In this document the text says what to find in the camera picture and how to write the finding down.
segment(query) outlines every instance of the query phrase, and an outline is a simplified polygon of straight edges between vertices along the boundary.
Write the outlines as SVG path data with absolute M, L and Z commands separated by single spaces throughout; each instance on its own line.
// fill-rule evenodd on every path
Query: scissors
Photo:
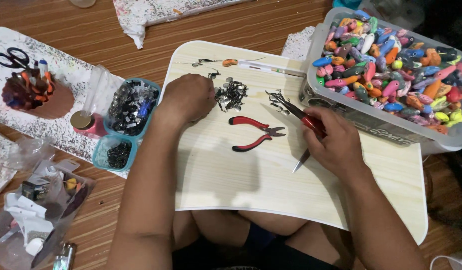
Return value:
M 6 58 L 11 64 L 3 63 L 0 61 L 0 65 L 8 68 L 24 68 L 26 70 L 30 69 L 29 67 L 29 55 L 25 53 L 20 48 L 11 47 L 7 49 L 7 53 L 0 52 L 0 57 Z

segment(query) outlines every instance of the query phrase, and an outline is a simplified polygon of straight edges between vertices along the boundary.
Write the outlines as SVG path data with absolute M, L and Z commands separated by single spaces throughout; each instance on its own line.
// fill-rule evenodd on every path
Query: wire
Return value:
M 462 266 L 462 262 L 459 261 L 459 260 L 457 260 L 457 259 L 455 259 L 455 258 L 453 258 L 453 257 L 444 256 L 444 255 L 439 255 L 439 256 L 434 257 L 434 259 L 431 260 L 431 263 L 429 264 L 429 270 L 433 270 L 433 269 L 432 269 L 432 268 L 433 268 L 433 263 L 434 263 L 434 262 L 436 261 L 436 259 L 438 259 L 438 258 L 447 258 L 448 260 L 453 260 L 453 261 L 455 261 L 455 262 L 461 264 L 461 266 Z

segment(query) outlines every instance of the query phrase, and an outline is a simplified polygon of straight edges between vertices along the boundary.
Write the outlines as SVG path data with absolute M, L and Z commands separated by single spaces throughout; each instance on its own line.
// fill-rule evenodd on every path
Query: teal plastic container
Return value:
M 129 142 L 131 143 L 131 152 L 129 153 L 128 162 L 126 165 L 121 169 L 116 169 L 110 167 L 108 164 L 108 150 L 113 148 L 116 145 L 119 145 L 121 142 Z M 93 153 L 93 164 L 98 169 L 107 169 L 109 171 L 127 171 L 131 168 L 132 163 L 134 162 L 134 158 L 136 157 L 136 152 L 138 151 L 138 145 L 131 140 L 130 138 L 126 138 L 124 136 L 116 136 L 116 135 L 106 135 L 99 139 L 96 145 L 96 149 L 94 149 Z
M 131 78 L 131 79 L 127 79 L 125 80 L 123 83 L 127 83 L 127 82 L 131 82 L 131 81 L 143 81 L 144 82 L 144 85 L 145 86 L 150 86 L 150 87 L 154 87 L 158 90 L 158 95 L 157 95 L 157 98 L 156 98 L 156 104 L 154 105 L 154 107 L 151 109 L 151 112 L 149 114 L 149 117 L 147 118 L 147 121 L 146 121 L 146 125 L 144 126 L 143 128 L 143 131 L 141 131 L 138 135 L 134 135 L 134 136 L 130 136 L 130 135 L 126 135 L 126 134 L 121 134 L 117 131 L 114 131 L 112 128 L 111 128 L 111 122 L 109 121 L 108 117 L 104 117 L 104 129 L 109 133 L 109 134 L 112 134 L 112 135 L 119 135 L 119 136 L 125 136 L 127 138 L 133 138 L 133 139 L 140 139 L 144 136 L 144 133 L 146 133 L 146 129 L 147 127 L 149 126 L 149 122 L 151 121 L 151 117 L 153 115 L 153 112 L 157 106 L 157 102 L 159 100 L 159 98 L 161 97 L 161 87 L 159 87 L 159 85 L 157 85 L 156 83 L 154 82 L 151 82 L 150 80 L 146 80 L 146 79 L 141 79 L 141 78 Z
M 149 113 L 149 117 L 146 121 L 146 125 L 143 128 L 143 131 L 141 131 L 138 135 L 130 136 L 126 134 L 121 134 L 119 132 L 116 132 L 111 129 L 111 123 L 109 122 L 108 118 L 104 116 L 104 128 L 105 130 L 109 133 L 108 135 L 102 137 L 99 139 L 96 145 L 96 149 L 94 149 L 93 153 L 93 165 L 98 168 L 98 169 L 107 169 L 109 171 L 127 171 L 131 168 L 132 163 L 134 162 L 134 158 L 136 157 L 136 153 L 138 151 L 138 141 L 141 140 L 141 138 L 144 136 L 144 133 L 146 133 L 146 130 L 149 126 L 149 123 L 151 122 L 151 118 L 153 116 L 154 110 L 157 107 L 157 103 L 161 98 L 161 87 L 157 85 L 154 82 L 151 82 L 146 79 L 141 79 L 141 78 L 131 78 L 125 80 L 123 83 L 130 82 L 130 81 L 144 81 L 146 86 L 151 86 L 154 87 L 158 90 L 159 94 L 156 98 L 156 104 L 154 107 L 151 109 L 151 112 Z M 131 152 L 129 154 L 128 162 L 126 163 L 126 166 L 124 166 L 122 169 L 116 169 L 112 168 L 108 164 L 108 150 L 112 147 L 114 147 L 117 144 L 120 144 L 122 141 L 128 141 L 131 143 Z

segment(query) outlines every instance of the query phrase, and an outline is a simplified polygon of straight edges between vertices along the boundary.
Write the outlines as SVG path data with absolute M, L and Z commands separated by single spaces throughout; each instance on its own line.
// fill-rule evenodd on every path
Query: wooden table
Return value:
M 79 9 L 66 0 L 0 2 L 0 26 L 17 30 L 91 64 L 102 64 L 121 77 L 164 82 L 169 59 L 182 43 L 206 40 L 250 50 L 280 54 L 287 35 L 324 20 L 330 0 L 258 0 L 206 12 L 148 29 L 144 48 L 137 50 L 123 34 L 110 0 Z M 0 125 L 16 140 L 19 132 Z M 56 159 L 75 157 L 58 152 Z M 81 161 L 76 174 L 98 181 L 75 219 L 67 238 L 78 244 L 74 269 L 104 268 L 114 233 L 124 179 Z M 16 188 L 18 174 L 6 189 Z

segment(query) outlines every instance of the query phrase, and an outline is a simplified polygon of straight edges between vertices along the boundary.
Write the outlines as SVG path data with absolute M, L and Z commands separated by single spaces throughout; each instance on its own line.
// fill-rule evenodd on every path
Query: red pliers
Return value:
M 273 138 L 271 138 L 271 137 L 281 137 L 281 136 L 286 135 L 286 134 L 282 134 L 282 133 L 277 133 L 278 130 L 282 130 L 282 129 L 284 129 L 284 127 L 269 128 L 270 125 L 262 124 L 262 123 L 260 123 L 260 122 L 258 122 L 256 120 L 248 118 L 246 116 L 232 117 L 232 118 L 230 118 L 228 120 L 228 123 L 230 125 L 250 124 L 250 125 L 256 126 L 260 130 L 266 132 L 265 135 L 261 136 L 256 142 L 254 142 L 252 144 L 245 145 L 245 146 L 233 146 L 233 151 L 236 151 L 236 152 L 249 151 L 249 150 L 257 147 L 258 145 L 260 145 L 265 140 L 272 140 Z

